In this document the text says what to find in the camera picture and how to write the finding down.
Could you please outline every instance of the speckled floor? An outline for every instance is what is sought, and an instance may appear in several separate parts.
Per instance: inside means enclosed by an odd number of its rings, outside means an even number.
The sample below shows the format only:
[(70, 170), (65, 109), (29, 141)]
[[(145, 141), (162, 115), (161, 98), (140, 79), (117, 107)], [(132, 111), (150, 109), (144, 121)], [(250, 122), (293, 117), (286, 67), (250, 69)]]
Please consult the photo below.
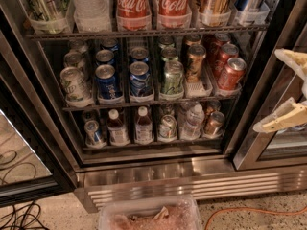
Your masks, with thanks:
[[(72, 193), (44, 198), (37, 203), (41, 206), (39, 220), (51, 230), (98, 229), (99, 213), (88, 214)], [(214, 212), (229, 207), (252, 207), (284, 212), (301, 210), (307, 205), (307, 191), (204, 200), (199, 201), (198, 205), (204, 228)], [(0, 216), (4, 216), (11, 211), (12, 207), (0, 208)], [(307, 229), (306, 216), (307, 213), (285, 217), (249, 211), (228, 212), (217, 215), (208, 229), (300, 230)]]

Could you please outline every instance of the cable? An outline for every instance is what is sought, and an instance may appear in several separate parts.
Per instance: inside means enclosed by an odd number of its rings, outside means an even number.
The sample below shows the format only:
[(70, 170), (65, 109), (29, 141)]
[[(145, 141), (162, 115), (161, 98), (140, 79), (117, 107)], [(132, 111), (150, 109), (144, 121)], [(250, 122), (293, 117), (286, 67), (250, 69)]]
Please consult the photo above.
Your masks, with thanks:
[[(37, 213), (34, 215), (32, 213), (33, 209), (37, 207)], [(26, 209), (26, 212), (18, 215), (18, 212)], [(43, 229), (49, 230), (49, 228), (45, 227), (41, 221), (38, 219), (41, 213), (40, 205), (38, 205), (35, 201), (30, 204), (27, 204), (19, 209), (16, 209), (12, 206), (12, 212), (1, 217), (0, 222), (7, 217), (10, 217), (8, 221), (6, 221), (3, 225), (0, 225), (0, 229), (10, 229), (10, 230), (30, 230), (30, 229)]]
[(300, 215), (304, 212), (307, 212), (307, 206), (303, 208), (300, 211), (296, 212), (277, 212), (277, 211), (267, 211), (267, 210), (261, 210), (261, 209), (255, 209), (255, 208), (249, 208), (249, 207), (237, 207), (237, 208), (227, 208), (223, 210), (219, 210), (211, 215), (209, 218), (208, 222), (206, 223), (204, 230), (209, 229), (209, 225), (212, 223), (212, 220), (215, 216), (217, 216), (219, 213), (222, 212), (234, 212), (234, 211), (251, 211), (251, 212), (259, 212), (259, 213), (264, 213), (264, 214), (271, 214), (271, 215), (278, 215), (278, 216), (296, 216)]

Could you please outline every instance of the refrigerator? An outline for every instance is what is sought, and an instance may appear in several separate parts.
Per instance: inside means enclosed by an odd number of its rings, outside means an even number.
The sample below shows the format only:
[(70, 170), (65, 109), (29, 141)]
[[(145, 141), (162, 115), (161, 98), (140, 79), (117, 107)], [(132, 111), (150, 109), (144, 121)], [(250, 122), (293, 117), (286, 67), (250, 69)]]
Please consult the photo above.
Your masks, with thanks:
[[(270, 12), (262, 24), (248, 26), (146, 31), (102, 31), (36, 34), (27, 23), (26, 0), (0, 0), (0, 108), (50, 174), (6, 183), (0, 187), (1, 206), (74, 192), (88, 212), (111, 201), (156, 196), (192, 195), (195, 199), (247, 196), (307, 188), (306, 130), (257, 133), (253, 125), (270, 115), (289, 97), (303, 101), (303, 80), (278, 60), (276, 49), (307, 52), (307, 0), (265, 0)], [(179, 45), (184, 35), (230, 33), (247, 63), (242, 89), (230, 96), (212, 92), (199, 98), (160, 100), (158, 75), (153, 78), (153, 101), (95, 103), (71, 107), (65, 101), (59, 75), (68, 41), (91, 42), (117, 38), (123, 79), (127, 77), (130, 43), (142, 41), (150, 49), (150, 64), (159, 36), (171, 35)], [(157, 115), (162, 104), (219, 100), (225, 115), (223, 135), (194, 141), (157, 140)], [(102, 149), (85, 144), (82, 113), (123, 107), (133, 136), (133, 111), (148, 105), (153, 112), (153, 142)]]

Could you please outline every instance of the coca-cola logo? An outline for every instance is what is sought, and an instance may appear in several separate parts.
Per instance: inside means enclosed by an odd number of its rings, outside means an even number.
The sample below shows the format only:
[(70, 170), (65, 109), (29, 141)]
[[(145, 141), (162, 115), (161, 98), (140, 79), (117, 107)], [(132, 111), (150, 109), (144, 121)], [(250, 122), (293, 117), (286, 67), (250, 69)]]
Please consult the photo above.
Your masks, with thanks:
[(118, 10), (141, 12), (146, 9), (146, 0), (117, 0)]
[(182, 11), (185, 10), (187, 0), (160, 0), (161, 7), (169, 11)]

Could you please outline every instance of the beverage cooler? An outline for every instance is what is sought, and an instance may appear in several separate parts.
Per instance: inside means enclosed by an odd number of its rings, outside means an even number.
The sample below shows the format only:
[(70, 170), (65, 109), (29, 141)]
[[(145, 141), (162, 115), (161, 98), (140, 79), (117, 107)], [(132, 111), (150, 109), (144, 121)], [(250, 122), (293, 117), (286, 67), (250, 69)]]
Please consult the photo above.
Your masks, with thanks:
[(0, 108), (49, 172), (2, 183), (1, 205), (307, 188), (305, 125), (255, 131), (305, 101), (275, 50), (307, 51), (307, 0), (0, 6)]

